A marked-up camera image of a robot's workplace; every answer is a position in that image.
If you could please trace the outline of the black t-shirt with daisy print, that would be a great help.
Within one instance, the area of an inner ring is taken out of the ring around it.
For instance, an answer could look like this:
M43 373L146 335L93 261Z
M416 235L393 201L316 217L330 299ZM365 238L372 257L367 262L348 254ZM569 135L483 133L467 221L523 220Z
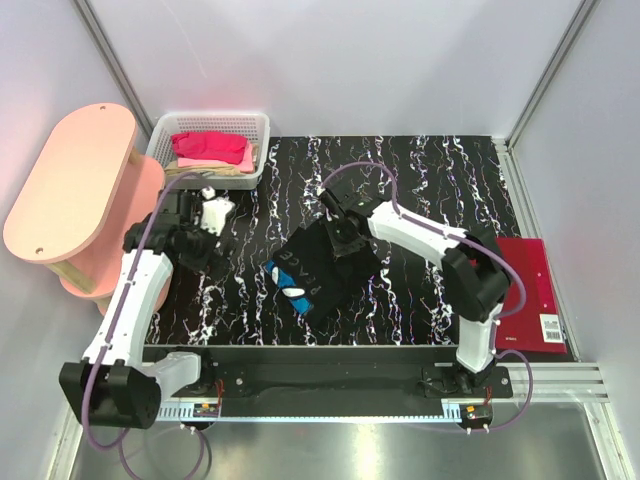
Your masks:
M351 301L381 269L370 244L336 256L328 225L320 219L297 228L265 265L281 296L312 327Z

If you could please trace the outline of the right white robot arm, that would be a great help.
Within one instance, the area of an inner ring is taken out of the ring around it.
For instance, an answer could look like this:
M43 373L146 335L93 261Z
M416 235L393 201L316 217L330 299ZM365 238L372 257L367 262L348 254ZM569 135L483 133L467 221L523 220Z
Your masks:
M439 270L443 298L459 321L454 384L476 396L490 383L497 327L526 303L526 287L488 229L449 227L399 205L395 197L319 195L330 216L327 227L339 255L372 240L399 246Z

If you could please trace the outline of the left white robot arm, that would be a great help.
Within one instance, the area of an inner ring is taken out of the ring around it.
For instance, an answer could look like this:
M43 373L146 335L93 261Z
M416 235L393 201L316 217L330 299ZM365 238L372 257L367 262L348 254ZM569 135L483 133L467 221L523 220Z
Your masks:
M150 365L143 353L175 268L205 273L230 257L221 236L234 208L211 188L165 190L155 209L126 232L103 321L81 360L64 363L59 374L83 426L147 429L173 394L186 388L203 396L214 388L216 372L196 353L169 353Z

